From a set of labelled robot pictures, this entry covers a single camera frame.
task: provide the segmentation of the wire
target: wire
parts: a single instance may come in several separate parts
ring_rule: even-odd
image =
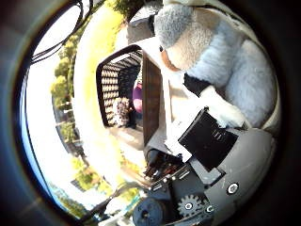
[[[137,182],[128,182],[128,183],[123,183],[121,184],[116,190],[115,192],[106,200],[102,201],[101,203],[99,203],[98,205],[96,205],[95,207],[93,207],[91,210],[88,211],[88,213],[86,213],[83,217],[81,217],[79,219],[80,223],[85,223],[87,222],[89,219],[93,218],[93,216],[95,214],[100,214],[101,216],[104,214],[105,210],[106,210],[106,206],[117,196],[119,196],[121,193],[131,189],[131,188],[139,188],[139,189],[143,189],[143,187],[141,187]]]
[[[42,52],[40,52],[38,54],[33,55],[31,58],[31,62],[30,62],[31,65],[38,63],[38,62],[52,56],[53,54],[57,53],[61,49],[61,47],[66,43],[66,41],[69,39],[69,37],[72,36],[80,27],[82,27],[85,24],[88,17],[92,14],[93,0],[89,0],[89,9],[88,9],[87,14],[85,15],[84,20],[83,20],[84,5],[83,5],[82,0],[76,0],[75,5],[80,8],[80,14],[77,18],[77,21],[76,21],[73,31],[64,40],[60,41],[59,43],[53,45],[52,47],[50,47],[46,50],[43,50]]]

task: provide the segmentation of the plush toy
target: plush toy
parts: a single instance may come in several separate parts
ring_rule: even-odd
[[[190,91],[199,96],[214,87],[218,101],[227,102],[236,115],[242,113],[252,127],[268,119],[277,94],[270,63],[261,48],[221,14],[169,4],[155,16],[154,31],[163,61],[185,73]]]
[[[130,100],[125,97],[118,97],[113,103],[113,121],[117,127],[127,126],[130,119]]]

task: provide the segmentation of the black plastic part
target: black plastic part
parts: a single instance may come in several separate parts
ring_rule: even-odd
[[[154,34],[154,26],[153,26],[154,17],[155,17],[155,15],[151,15],[148,19],[148,26],[149,26],[149,29],[150,29],[150,32],[152,35],[155,35]]]
[[[145,175],[158,180],[166,174],[173,173],[183,166],[182,159],[156,149],[150,149],[147,153],[147,169]]]
[[[182,218],[180,216],[178,203],[182,201],[182,198],[190,195],[199,197],[201,200],[207,200],[204,194],[205,189],[205,185],[200,181],[194,170],[186,164],[174,174],[154,183],[148,191],[148,197],[161,203],[164,209],[167,210],[163,212],[164,221],[162,221],[162,223],[166,225],[177,225],[172,222],[181,222],[182,224],[188,220],[188,218]],[[203,218],[202,216],[206,214],[199,214],[200,216],[195,222],[201,222],[203,220],[207,222],[208,220],[212,220],[213,216]]]
[[[164,207],[153,198],[140,202],[133,212],[133,221],[136,226],[158,226],[164,221]]]
[[[237,136],[219,128],[207,109],[201,110],[179,142],[207,170],[217,167],[227,156]]]
[[[199,96],[200,93],[206,88],[208,88],[211,84],[207,81],[204,80],[201,81],[195,77],[191,77],[186,73],[184,75],[184,85],[187,87],[189,91]]]

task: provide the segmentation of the screw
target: screw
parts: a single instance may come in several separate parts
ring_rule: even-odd
[[[228,189],[227,189],[227,191],[230,195],[236,193],[237,190],[238,190],[238,184],[237,183],[231,184],[230,186],[228,186]]]
[[[187,203],[186,205],[185,205],[185,209],[186,210],[191,210],[192,209],[192,207],[193,207],[193,205],[192,205],[192,203]]]
[[[206,208],[206,212],[207,212],[207,213],[211,213],[211,212],[213,212],[213,210],[214,210],[214,207],[211,206],[211,205],[209,205],[209,206]]]

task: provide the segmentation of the black panel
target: black panel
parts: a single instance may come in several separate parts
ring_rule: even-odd
[[[237,136],[219,128],[207,108],[200,111],[179,139],[182,146],[207,170],[217,167],[227,156]]]

